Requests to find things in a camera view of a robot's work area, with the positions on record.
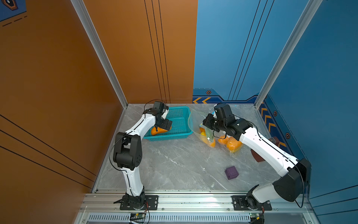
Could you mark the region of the clear bags stack green print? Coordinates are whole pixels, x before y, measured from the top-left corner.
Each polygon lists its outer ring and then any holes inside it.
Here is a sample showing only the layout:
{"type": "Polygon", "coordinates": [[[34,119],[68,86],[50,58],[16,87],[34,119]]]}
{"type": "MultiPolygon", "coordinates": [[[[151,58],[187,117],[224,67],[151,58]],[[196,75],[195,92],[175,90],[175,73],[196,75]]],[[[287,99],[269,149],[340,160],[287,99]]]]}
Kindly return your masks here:
{"type": "Polygon", "coordinates": [[[215,139],[213,136],[213,130],[207,128],[203,125],[203,120],[207,117],[208,114],[198,112],[194,109],[191,110],[191,113],[188,118],[188,126],[190,130],[195,134],[199,140],[205,143],[205,138],[215,139]]]}

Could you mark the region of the orange mango later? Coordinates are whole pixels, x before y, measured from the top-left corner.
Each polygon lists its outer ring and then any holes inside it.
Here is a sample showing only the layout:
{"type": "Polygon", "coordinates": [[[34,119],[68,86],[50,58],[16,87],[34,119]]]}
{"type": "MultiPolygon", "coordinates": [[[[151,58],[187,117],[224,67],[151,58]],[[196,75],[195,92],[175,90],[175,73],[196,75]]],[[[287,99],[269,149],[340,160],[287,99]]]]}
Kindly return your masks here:
{"type": "Polygon", "coordinates": [[[236,140],[233,137],[230,137],[227,141],[226,147],[231,153],[235,153],[241,149],[243,143],[236,140]]]}

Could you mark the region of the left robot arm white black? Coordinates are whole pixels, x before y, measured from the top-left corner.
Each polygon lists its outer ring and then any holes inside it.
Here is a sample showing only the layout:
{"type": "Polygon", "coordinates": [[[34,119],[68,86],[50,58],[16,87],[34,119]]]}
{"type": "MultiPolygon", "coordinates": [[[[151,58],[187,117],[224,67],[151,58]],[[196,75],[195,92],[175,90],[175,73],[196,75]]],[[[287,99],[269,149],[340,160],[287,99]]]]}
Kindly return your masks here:
{"type": "Polygon", "coordinates": [[[167,119],[169,107],[163,101],[154,101],[151,108],[144,109],[139,121],[125,132],[118,132],[113,146],[113,163],[124,175],[126,194],[123,202],[132,206],[145,203],[145,189],[141,182],[139,165],[143,158],[142,139],[151,128],[170,131],[172,121],[167,119]]]}

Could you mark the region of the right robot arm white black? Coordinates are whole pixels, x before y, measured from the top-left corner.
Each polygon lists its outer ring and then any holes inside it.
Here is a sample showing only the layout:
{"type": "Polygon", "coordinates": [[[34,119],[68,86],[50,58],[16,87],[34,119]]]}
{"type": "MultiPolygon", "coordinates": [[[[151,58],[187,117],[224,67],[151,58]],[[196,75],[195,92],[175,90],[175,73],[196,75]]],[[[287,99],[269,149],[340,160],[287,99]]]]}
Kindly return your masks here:
{"type": "Polygon", "coordinates": [[[281,150],[259,133],[255,124],[232,113],[228,104],[219,103],[203,120],[203,125],[214,132],[224,132],[251,148],[263,158],[280,176],[267,185],[254,186],[245,201],[250,210],[259,210],[265,202],[282,198],[294,202],[303,195],[310,183],[311,163],[281,150]]]}

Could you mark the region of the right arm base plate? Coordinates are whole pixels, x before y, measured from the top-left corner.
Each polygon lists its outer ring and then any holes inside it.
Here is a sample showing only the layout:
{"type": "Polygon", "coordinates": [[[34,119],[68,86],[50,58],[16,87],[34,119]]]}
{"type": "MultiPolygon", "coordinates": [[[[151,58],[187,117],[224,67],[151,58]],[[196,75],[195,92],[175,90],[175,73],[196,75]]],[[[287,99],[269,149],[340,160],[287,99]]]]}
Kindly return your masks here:
{"type": "Polygon", "coordinates": [[[253,197],[246,195],[234,195],[231,197],[235,211],[271,211],[270,201],[257,202],[253,197]]]}

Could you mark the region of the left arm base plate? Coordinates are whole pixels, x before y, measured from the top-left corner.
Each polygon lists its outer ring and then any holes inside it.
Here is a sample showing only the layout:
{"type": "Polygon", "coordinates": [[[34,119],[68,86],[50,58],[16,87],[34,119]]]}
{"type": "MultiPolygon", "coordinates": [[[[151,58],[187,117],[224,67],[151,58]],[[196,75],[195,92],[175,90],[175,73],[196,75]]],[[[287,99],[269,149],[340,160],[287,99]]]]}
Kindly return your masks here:
{"type": "Polygon", "coordinates": [[[125,194],[120,202],[120,210],[149,210],[156,211],[158,209],[158,195],[142,194],[138,197],[125,194]]]}

